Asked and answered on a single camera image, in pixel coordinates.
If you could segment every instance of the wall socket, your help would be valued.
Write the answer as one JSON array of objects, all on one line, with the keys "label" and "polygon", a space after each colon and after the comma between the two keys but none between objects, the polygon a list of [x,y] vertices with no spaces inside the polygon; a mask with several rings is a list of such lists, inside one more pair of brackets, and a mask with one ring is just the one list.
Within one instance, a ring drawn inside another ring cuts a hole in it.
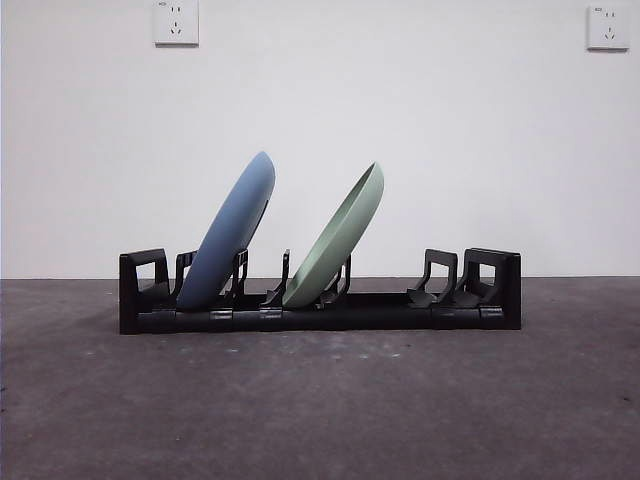
[{"label": "wall socket", "polygon": [[628,50],[631,47],[629,5],[589,6],[587,48],[589,50]]},{"label": "wall socket", "polygon": [[198,0],[156,0],[153,8],[153,36],[157,46],[198,45]]}]

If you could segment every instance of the blue plate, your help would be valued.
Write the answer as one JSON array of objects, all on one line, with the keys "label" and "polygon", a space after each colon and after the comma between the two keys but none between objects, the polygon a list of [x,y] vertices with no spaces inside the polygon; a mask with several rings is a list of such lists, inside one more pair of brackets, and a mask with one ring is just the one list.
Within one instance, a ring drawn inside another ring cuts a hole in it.
[{"label": "blue plate", "polygon": [[249,246],[258,228],[275,181],[271,159],[260,152],[242,172],[209,227],[178,295],[179,309],[203,310],[215,303],[231,276],[233,258]]}]

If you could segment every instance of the wall outlet cover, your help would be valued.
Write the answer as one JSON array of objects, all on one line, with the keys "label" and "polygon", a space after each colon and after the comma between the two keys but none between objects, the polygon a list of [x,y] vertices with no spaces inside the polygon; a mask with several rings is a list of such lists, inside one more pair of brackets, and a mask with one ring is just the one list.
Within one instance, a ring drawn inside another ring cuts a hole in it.
[{"label": "wall outlet cover", "polygon": [[628,50],[631,7],[627,4],[589,6],[587,48],[589,50]]},{"label": "wall outlet cover", "polygon": [[156,0],[153,9],[156,45],[198,45],[198,0]]}]

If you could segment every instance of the plate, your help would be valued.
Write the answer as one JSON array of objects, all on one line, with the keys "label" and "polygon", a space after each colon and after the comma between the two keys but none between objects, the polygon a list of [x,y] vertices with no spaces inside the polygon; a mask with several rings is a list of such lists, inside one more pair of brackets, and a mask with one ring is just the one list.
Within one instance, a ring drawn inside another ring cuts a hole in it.
[{"label": "plate", "polygon": [[249,246],[271,198],[276,174],[260,152],[245,168],[204,237],[177,298],[181,310],[205,310],[217,300],[235,255]]},{"label": "plate", "polygon": [[333,215],[287,286],[285,308],[303,308],[316,300],[342,267],[376,213],[384,175],[374,163]]}]

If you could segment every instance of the floor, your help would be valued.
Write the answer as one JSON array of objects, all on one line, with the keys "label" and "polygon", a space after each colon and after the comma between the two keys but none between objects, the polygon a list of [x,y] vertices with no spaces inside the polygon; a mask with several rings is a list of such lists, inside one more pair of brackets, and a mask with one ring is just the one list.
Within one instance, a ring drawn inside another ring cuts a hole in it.
[{"label": "floor", "polygon": [[3,479],[640,478],[640,278],[525,279],[498,332],[119,336],[116,282],[2,295]]}]

